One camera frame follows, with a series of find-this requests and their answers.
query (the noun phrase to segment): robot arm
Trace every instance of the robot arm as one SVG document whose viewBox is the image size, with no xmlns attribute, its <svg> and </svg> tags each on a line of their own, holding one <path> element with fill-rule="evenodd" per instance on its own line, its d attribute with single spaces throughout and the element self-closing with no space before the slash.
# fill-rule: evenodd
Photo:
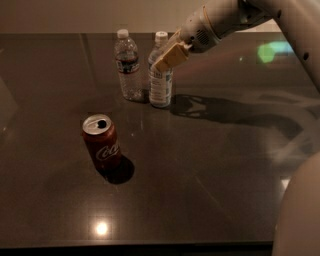
<svg viewBox="0 0 320 256">
<path fill-rule="evenodd" d="M 320 92 L 319 0 L 211 0 L 191 14 L 162 49 L 154 67 L 179 65 L 229 34 L 274 19 Z"/>
</svg>

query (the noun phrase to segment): water bottle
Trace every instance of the water bottle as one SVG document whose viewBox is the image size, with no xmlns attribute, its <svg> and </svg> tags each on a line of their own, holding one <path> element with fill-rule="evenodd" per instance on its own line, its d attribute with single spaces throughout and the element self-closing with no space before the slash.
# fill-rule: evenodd
<svg viewBox="0 0 320 256">
<path fill-rule="evenodd" d="M 139 69 L 138 47 L 127 29 L 117 32 L 114 55 L 118 68 L 122 95 L 125 99 L 146 102 L 148 90 L 143 88 Z"/>
<path fill-rule="evenodd" d="M 168 33 L 159 31 L 156 33 L 155 45 L 149 55 L 149 101 L 152 106 L 165 108 L 170 105 L 172 91 L 172 69 L 163 73 L 151 69 L 152 64 L 162 54 L 161 47 L 168 42 Z"/>
</svg>

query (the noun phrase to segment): dark table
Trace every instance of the dark table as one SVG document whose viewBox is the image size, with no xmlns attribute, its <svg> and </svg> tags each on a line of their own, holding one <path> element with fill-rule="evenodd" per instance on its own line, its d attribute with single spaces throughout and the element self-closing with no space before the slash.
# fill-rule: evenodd
<svg viewBox="0 0 320 256">
<path fill-rule="evenodd" d="M 154 35 L 132 37 L 146 82 Z M 192 55 L 168 109 L 123 99 L 115 39 L 0 35 L 0 248 L 271 244 L 285 184 L 320 150 L 320 94 L 283 35 Z M 91 113 L 114 121 L 132 175 L 94 169 Z"/>
</svg>

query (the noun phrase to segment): coca-cola logo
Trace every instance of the coca-cola logo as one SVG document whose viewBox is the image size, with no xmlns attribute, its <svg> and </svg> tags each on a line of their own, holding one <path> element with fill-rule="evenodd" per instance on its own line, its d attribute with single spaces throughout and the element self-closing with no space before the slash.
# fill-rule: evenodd
<svg viewBox="0 0 320 256">
<path fill-rule="evenodd" d="M 105 161 L 106 159 L 108 159 L 109 157 L 117 154 L 119 151 L 119 144 L 118 141 L 113 145 L 113 146 L 105 146 L 103 148 L 101 148 L 97 154 L 96 154 L 96 158 L 100 161 Z"/>
</svg>

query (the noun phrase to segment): red can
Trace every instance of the red can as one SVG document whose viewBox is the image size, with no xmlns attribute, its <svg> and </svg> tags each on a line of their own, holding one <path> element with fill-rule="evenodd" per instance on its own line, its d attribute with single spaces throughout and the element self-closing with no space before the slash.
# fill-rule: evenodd
<svg viewBox="0 0 320 256">
<path fill-rule="evenodd" d="M 110 171 L 121 163 L 117 132 L 111 119 L 103 114 L 88 117 L 82 136 L 97 171 Z"/>
</svg>

